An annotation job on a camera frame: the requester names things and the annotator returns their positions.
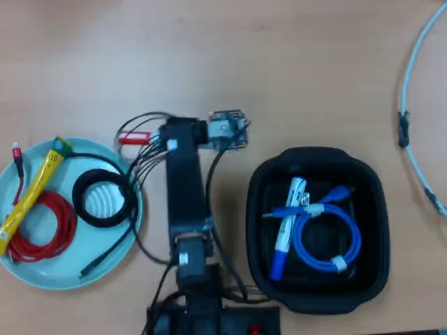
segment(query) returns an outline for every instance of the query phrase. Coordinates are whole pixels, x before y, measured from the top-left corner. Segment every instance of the blue cable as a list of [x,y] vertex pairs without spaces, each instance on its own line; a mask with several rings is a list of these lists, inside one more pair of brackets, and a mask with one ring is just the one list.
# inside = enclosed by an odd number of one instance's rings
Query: blue cable
[[[331,261],[323,261],[317,260],[307,252],[304,244],[302,243],[302,231],[304,230],[306,223],[309,222],[309,219],[312,217],[311,214],[303,214],[296,218],[292,232],[293,247],[303,262],[311,268],[321,272],[338,273],[344,271],[357,258],[362,246],[362,235],[353,217],[346,213],[343,209],[333,204],[323,204],[323,206],[324,210],[321,213],[332,214],[340,217],[348,225],[349,230],[351,231],[351,246],[346,254],[339,255]],[[343,263],[343,266],[341,267],[339,266],[340,261]]]
[[[357,223],[352,216],[343,209],[329,202],[339,202],[349,198],[352,190],[340,185],[332,190],[319,202],[309,205],[308,207],[277,207],[272,213],[264,214],[264,217],[284,218],[286,216],[296,215],[297,218],[293,224],[291,232],[291,240],[298,256],[304,263],[313,269],[321,272],[342,272],[344,271],[360,253],[362,247],[362,235],[358,229]],[[351,246],[345,255],[337,255],[331,261],[317,260],[311,256],[302,243],[302,231],[304,230],[310,218],[321,214],[332,214],[341,218],[351,231]]]

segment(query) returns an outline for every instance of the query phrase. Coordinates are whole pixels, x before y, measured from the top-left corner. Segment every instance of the light blue plate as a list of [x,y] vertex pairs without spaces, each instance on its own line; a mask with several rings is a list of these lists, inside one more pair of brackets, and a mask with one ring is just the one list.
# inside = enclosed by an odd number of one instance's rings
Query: light blue plate
[[[129,166],[119,160],[119,156],[102,144],[82,138],[66,138],[75,152],[88,152],[110,158],[124,170]],[[24,151],[25,186],[30,184],[44,158],[51,148],[52,140],[37,144]],[[56,191],[70,203],[71,191],[76,179],[90,169],[116,171],[110,164],[91,158],[69,158],[64,161],[45,187]],[[19,179],[13,163],[9,164],[0,175],[0,222],[12,211],[12,202],[17,192]],[[124,201],[116,185],[101,183],[92,186],[86,194],[87,211],[98,217],[108,217],[116,213]],[[138,192],[138,207],[142,206],[142,194]],[[138,214],[137,229],[141,225],[141,211]],[[50,209],[43,205],[34,206],[20,225],[20,232],[30,242],[38,245],[48,243],[56,231],[57,221]],[[47,290],[70,290],[97,281],[112,271],[126,256],[135,240],[133,233],[128,237],[90,274],[79,278],[80,270],[94,258],[106,251],[116,242],[129,227],[126,220],[113,228],[95,228],[78,217],[78,227],[71,245],[61,255],[49,260],[35,263],[14,264],[8,256],[0,258],[0,262],[10,273],[20,280],[37,288]]]

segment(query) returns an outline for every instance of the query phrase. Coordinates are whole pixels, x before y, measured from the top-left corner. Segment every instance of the wooden table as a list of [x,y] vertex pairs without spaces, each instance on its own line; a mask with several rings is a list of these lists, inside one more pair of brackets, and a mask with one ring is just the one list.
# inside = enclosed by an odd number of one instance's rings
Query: wooden table
[[[386,194],[390,279],[374,301],[340,316],[283,309],[284,334],[360,334],[447,325],[445,223],[395,145],[406,55],[440,0],[1,0],[0,168],[10,144],[55,134],[108,145],[124,120],[149,110],[205,118],[242,108],[249,148],[229,154],[214,183],[216,222],[250,282],[244,208],[251,173],[292,146],[340,147],[370,164]],[[409,88],[411,139],[447,199],[447,16]],[[206,171],[212,153],[204,153]],[[147,182],[145,244],[168,253],[164,170]],[[98,283],[72,292],[27,286],[0,269],[5,334],[139,334],[163,269],[134,248]],[[174,276],[163,287],[175,289]]]

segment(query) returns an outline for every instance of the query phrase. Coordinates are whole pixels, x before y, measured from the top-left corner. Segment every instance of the blue marker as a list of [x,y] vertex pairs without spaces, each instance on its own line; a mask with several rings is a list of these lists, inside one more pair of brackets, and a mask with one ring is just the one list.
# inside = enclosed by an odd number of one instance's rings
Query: blue marker
[[[301,205],[301,199],[305,194],[306,179],[294,177],[291,187],[288,190],[286,207],[298,207]],[[274,257],[272,267],[270,268],[269,278],[273,281],[280,281],[288,250],[291,247],[291,233],[296,215],[287,216],[282,219],[281,227],[277,237],[277,243],[274,245]]]

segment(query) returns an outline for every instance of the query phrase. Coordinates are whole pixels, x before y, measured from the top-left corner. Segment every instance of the yellow marker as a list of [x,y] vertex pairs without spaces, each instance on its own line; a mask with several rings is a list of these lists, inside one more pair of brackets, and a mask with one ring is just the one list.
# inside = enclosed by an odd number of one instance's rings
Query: yellow marker
[[33,207],[38,196],[43,191],[46,183],[50,180],[51,176],[57,167],[64,161],[65,158],[71,153],[72,146],[64,139],[57,136],[52,144],[51,150],[45,157],[45,160],[37,172],[31,185],[28,187],[24,197],[15,206],[10,216],[3,222],[0,227],[0,256],[4,254],[11,237],[14,235],[19,224],[23,221],[25,215]]

